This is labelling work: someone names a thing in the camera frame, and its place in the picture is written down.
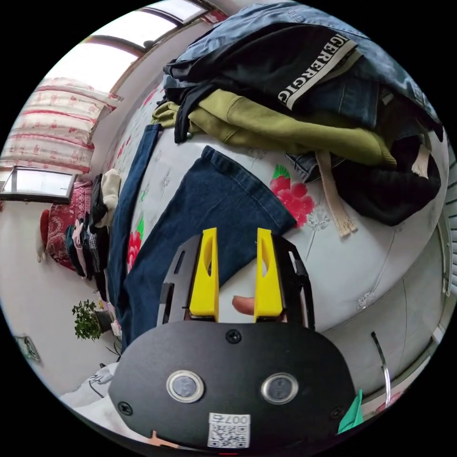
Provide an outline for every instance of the window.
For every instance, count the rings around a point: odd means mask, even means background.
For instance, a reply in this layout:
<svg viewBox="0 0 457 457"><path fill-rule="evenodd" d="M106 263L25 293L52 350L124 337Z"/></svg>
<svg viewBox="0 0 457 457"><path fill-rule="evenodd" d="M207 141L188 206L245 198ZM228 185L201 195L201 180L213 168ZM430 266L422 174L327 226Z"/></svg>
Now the window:
<svg viewBox="0 0 457 457"><path fill-rule="evenodd" d="M1 200L69 204L75 176L14 167L0 192Z"/></svg>
<svg viewBox="0 0 457 457"><path fill-rule="evenodd" d="M133 54L112 46L83 43L66 54L46 77L77 79L97 90L110 92L136 59Z"/></svg>
<svg viewBox="0 0 457 457"><path fill-rule="evenodd" d="M78 79L111 92L126 70L161 39L214 7L201 0L162 0L125 14L75 46L46 75Z"/></svg>
<svg viewBox="0 0 457 457"><path fill-rule="evenodd" d="M94 36L111 35L143 46L145 41L157 40L175 28L173 22L162 17L133 11L98 29Z"/></svg>
<svg viewBox="0 0 457 457"><path fill-rule="evenodd" d="M169 13L184 23L205 12L204 8L187 0L162 0L148 5L147 8Z"/></svg>

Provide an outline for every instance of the flower pot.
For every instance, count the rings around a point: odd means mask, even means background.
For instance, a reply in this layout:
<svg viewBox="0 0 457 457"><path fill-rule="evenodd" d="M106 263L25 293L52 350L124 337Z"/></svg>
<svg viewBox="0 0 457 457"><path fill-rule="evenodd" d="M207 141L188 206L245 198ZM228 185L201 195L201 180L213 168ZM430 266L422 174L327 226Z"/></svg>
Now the flower pot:
<svg viewBox="0 0 457 457"><path fill-rule="evenodd" d="M96 311L95 317L100 326L100 332L105 333L111 330L112 316L109 311Z"/></svg>

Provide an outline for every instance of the red cushion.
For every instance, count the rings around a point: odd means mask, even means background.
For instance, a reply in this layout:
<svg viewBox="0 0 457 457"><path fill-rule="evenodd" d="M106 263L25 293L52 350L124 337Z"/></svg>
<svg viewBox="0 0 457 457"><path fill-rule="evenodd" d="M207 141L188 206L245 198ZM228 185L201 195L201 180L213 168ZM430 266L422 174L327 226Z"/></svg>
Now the red cushion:
<svg viewBox="0 0 457 457"><path fill-rule="evenodd" d="M65 231L76 219L84 218L90 212L92 182L77 182L73 188L69 205L52 205L49 213L48 244L46 252L57 262L75 270L65 247Z"/></svg>
<svg viewBox="0 0 457 457"><path fill-rule="evenodd" d="M49 223L49 210L45 209L41 213L41 218L40 218L40 233L41 233L41 240L43 241L44 246L46 246L48 244L48 223Z"/></svg>

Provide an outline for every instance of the green cloth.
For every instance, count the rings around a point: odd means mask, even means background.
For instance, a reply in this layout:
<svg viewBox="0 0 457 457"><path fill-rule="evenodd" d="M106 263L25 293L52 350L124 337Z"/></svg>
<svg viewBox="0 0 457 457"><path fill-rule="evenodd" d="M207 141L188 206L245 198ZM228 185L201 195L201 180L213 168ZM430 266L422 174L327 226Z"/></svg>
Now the green cloth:
<svg viewBox="0 0 457 457"><path fill-rule="evenodd" d="M172 102L160 105L151 123L174 127L178 109ZM191 133L204 132L231 146L291 154L323 150L370 166L397 164L383 136L348 118L319 112L296 119L221 89L201 100L189 120Z"/></svg>
<svg viewBox="0 0 457 457"><path fill-rule="evenodd" d="M363 392L362 390L359 390L356 399L339 423L338 433L346 432L347 430L350 430L351 428L360 425L363 422L362 396Z"/></svg>

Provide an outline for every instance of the qr code label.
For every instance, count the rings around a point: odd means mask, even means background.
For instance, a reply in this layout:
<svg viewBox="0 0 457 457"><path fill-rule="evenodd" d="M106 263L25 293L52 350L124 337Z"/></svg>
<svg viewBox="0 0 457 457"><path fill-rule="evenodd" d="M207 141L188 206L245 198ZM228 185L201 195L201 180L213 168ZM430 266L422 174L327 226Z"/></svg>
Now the qr code label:
<svg viewBox="0 0 457 457"><path fill-rule="evenodd" d="M209 414L208 447L249 447L251 416L249 414Z"/></svg>

